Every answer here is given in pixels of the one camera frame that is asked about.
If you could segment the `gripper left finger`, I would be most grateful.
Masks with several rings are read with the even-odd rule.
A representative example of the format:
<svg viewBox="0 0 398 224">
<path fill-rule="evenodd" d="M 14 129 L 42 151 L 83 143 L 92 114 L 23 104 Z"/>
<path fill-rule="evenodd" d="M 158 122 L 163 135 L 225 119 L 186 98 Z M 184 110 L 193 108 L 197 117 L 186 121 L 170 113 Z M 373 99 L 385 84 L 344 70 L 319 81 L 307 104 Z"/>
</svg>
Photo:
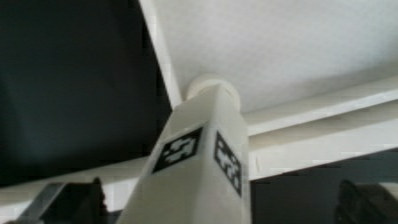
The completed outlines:
<svg viewBox="0 0 398 224">
<path fill-rule="evenodd" d="M 101 180 L 49 183 L 14 224 L 106 224 Z"/>
</svg>

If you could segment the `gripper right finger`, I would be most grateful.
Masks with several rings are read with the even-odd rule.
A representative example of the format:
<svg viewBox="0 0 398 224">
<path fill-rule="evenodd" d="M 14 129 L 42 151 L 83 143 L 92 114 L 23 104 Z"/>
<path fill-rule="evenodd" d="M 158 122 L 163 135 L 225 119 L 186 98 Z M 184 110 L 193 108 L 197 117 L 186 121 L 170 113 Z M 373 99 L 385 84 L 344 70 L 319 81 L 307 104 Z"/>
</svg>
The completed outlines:
<svg viewBox="0 0 398 224">
<path fill-rule="evenodd" d="M 398 199 L 378 183 L 339 183 L 334 224 L 398 224 Z"/>
</svg>

